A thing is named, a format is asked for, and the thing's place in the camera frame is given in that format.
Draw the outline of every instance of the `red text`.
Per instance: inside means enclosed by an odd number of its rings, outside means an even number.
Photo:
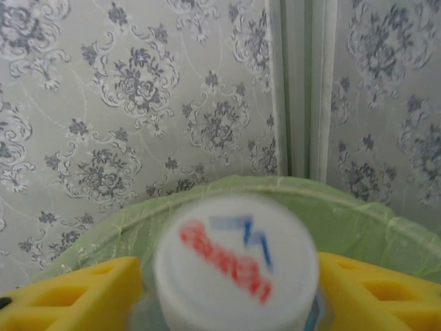
[[[247,289],[261,304],[265,304],[271,294],[271,281],[261,277],[259,264],[253,257],[237,257],[233,252],[213,243],[207,236],[202,222],[195,219],[184,224],[179,234],[182,242],[207,263],[214,265],[238,287]]]

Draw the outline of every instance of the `bottle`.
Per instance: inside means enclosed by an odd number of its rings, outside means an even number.
[[[179,210],[152,270],[157,300],[143,301],[149,325],[140,331],[303,331],[318,290],[308,231],[262,197],[218,196]]]
[[[316,297],[312,303],[311,311],[309,312],[303,331],[328,331],[334,323],[334,312],[332,305],[323,291],[319,288]]]

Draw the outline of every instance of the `blue logo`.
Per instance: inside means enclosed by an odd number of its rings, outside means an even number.
[[[263,231],[254,230],[253,215],[239,217],[210,217],[209,222],[214,230],[240,230],[243,231],[243,245],[262,246],[263,256],[269,271],[273,270],[273,263],[269,253],[267,237]]]

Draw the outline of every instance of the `blue label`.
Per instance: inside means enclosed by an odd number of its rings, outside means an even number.
[[[243,231],[243,245],[262,246],[263,256],[269,271],[273,270],[273,263],[269,253],[267,236],[261,230],[254,230],[253,215],[243,215],[239,217],[210,217],[209,222],[214,230],[240,230]]]
[[[309,313],[309,317],[306,321],[303,331],[318,331],[318,327],[326,316],[326,313],[329,312],[327,312],[325,298],[319,290],[317,291],[317,295],[314,298],[314,302],[312,303],[311,312]]]

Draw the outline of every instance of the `wall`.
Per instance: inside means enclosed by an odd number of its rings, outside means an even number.
[[[438,234],[440,6],[439,0],[339,1],[334,20],[328,15],[335,44],[321,122],[329,133],[321,145],[327,183],[385,203]]]
[[[0,1],[0,292],[129,203],[286,173],[270,12],[263,0]]]

